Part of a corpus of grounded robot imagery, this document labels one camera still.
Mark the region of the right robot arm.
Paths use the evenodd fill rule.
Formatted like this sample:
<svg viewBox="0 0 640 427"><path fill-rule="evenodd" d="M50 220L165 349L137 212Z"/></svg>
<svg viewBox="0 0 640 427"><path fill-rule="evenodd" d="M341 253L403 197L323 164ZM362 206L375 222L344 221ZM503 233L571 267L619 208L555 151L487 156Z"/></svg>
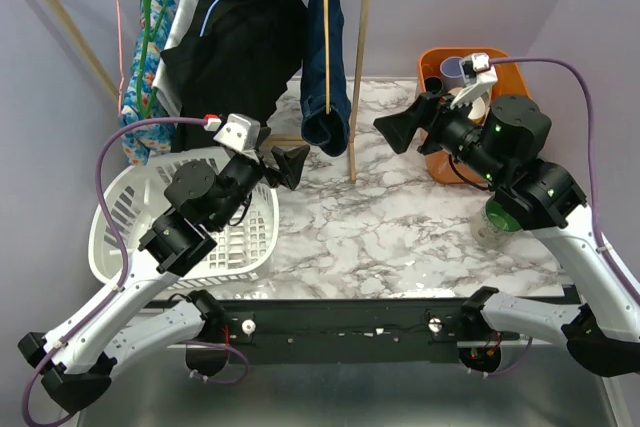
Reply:
<svg viewBox="0 0 640 427"><path fill-rule="evenodd" d="M459 317L467 336L523 334L566 348L601 377L638 372L638 284L604 245L594 207L572 175L540 158L552 122L533 100L500 96L484 123L477 124L452 96L422 93L407 110L377 118L373 125L397 154L422 129L426 138L420 153L444 150L482 176L499 213L546 247L585 300L561 306L483 287L466 300Z"/></svg>

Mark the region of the blue denim skirt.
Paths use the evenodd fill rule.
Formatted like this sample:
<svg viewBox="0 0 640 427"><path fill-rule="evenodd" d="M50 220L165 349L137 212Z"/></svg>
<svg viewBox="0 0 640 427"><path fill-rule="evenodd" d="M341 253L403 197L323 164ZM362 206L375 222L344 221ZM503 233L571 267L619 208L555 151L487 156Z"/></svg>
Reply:
<svg viewBox="0 0 640 427"><path fill-rule="evenodd" d="M308 0L307 47L302 65L301 136L328 156L344 153L350 138L351 101L343 56L340 0Z"/></svg>

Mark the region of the yellow hanger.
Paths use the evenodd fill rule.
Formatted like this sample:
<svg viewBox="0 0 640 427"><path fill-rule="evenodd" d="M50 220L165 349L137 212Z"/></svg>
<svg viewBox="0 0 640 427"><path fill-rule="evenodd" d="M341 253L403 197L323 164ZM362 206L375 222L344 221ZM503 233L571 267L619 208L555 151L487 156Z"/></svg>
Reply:
<svg viewBox="0 0 640 427"><path fill-rule="evenodd" d="M322 0L322 6L325 59L325 113L329 115L331 113L329 0Z"/></svg>

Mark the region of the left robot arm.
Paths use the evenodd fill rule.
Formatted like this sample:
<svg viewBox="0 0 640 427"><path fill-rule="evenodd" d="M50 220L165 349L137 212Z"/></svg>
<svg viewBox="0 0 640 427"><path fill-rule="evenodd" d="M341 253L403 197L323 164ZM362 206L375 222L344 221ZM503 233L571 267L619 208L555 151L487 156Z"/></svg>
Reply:
<svg viewBox="0 0 640 427"><path fill-rule="evenodd" d="M278 238L280 187L308 155L274 148L275 164L221 147L155 157L102 190L88 261L102 286L80 310L19 350L65 412L90 406L155 349L225 330L210 288L254 280Z"/></svg>

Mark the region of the black pleated skirt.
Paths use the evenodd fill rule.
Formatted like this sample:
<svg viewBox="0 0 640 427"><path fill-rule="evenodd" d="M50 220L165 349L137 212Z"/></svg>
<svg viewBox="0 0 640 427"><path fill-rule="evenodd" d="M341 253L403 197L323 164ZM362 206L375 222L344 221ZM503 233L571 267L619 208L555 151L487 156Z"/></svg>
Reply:
<svg viewBox="0 0 640 427"><path fill-rule="evenodd" d="M307 43L303 0L198 0L180 44L161 54L184 117L242 114L265 125L298 72Z"/></svg>

